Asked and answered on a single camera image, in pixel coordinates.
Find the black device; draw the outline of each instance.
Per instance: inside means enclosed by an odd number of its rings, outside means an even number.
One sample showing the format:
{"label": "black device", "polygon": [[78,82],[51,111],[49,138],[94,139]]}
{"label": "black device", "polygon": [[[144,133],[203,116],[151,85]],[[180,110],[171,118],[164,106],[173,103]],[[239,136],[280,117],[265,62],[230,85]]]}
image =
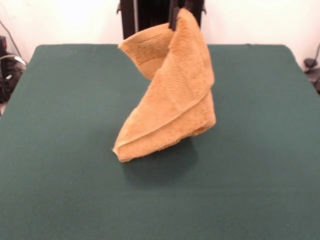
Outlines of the black device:
{"label": "black device", "polygon": [[[172,3],[178,5],[179,8],[187,5],[190,12],[194,15],[199,27],[201,26],[201,13],[205,9],[205,0],[136,0],[137,26],[138,31],[164,24],[168,22],[170,6]],[[130,37],[136,33],[135,20],[135,2],[134,0],[120,0],[116,12],[121,11],[123,39]]]}
{"label": "black device", "polygon": [[317,58],[320,52],[320,44],[318,45],[316,54],[314,58],[305,59],[304,65],[307,70],[304,72],[309,81],[313,84],[317,92],[320,94],[320,67],[316,67],[318,65]]}
{"label": "black device", "polygon": [[[0,57],[7,55],[7,40],[5,36],[0,36]],[[6,78],[7,74],[7,67],[6,61],[0,61],[0,78]]]}
{"label": "black device", "polygon": [[25,70],[25,66],[7,52],[5,36],[0,36],[0,104],[9,101],[18,81]]}

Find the towel fold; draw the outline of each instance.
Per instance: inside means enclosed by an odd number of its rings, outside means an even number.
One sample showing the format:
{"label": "towel fold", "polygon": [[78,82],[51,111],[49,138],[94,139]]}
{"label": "towel fold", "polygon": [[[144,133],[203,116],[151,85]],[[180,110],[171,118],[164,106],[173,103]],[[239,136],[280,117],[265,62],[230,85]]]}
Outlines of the towel fold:
{"label": "towel fold", "polygon": [[137,32],[124,40],[119,48],[143,76],[151,80],[168,55],[173,36],[174,31],[165,23]]}
{"label": "towel fold", "polygon": [[180,9],[175,32],[168,24],[151,27],[119,48],[152,79],[115,141],[120,162],[172,146],[216,123],[210,53],[192,13]]}

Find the towel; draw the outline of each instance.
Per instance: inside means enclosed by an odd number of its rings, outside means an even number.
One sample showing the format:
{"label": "towel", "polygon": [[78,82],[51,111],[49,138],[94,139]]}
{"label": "towel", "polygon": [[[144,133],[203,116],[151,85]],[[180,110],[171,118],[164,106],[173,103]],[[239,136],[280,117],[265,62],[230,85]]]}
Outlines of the towel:
{"label": "towel", "polygon": [[118,47],[133,61],[144,77],[152,80],[169,52],[174,31],[161,24],[139,31]]}
{"label": "towel", "polygon": [[152,79],[115,141],[113,151],[120,162],[175,145],[216,123],[211,92],[214,72],[196,19],[182,8],[175,32],[166,27],[138,32],[119,46]]}

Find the green tabletop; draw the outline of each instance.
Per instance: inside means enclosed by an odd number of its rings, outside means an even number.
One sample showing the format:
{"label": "green tabletop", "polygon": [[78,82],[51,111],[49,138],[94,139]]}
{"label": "green tabletop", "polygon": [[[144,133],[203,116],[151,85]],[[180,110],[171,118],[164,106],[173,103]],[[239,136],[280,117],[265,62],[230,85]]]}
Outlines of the green tabletop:
{"label": "green tabletop", "polygon": [[216,126],[123,164],[149,81],[116,45],[38,47],[0,120],[0,239],[318,240],[319,96],[284,46],[209,49]]}

